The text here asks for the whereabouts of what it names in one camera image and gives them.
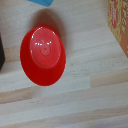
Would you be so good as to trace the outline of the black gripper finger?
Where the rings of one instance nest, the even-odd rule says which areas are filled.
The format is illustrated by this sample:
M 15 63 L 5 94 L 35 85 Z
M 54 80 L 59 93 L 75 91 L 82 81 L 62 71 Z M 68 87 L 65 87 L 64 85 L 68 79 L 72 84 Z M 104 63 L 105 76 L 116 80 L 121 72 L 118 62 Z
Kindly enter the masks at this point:
M 5 62 L 5 54 L 4 54 L 4 48 L 3 48 L 2 38 L 0 34 L 0 71 L 2 69 L 4 62 Z

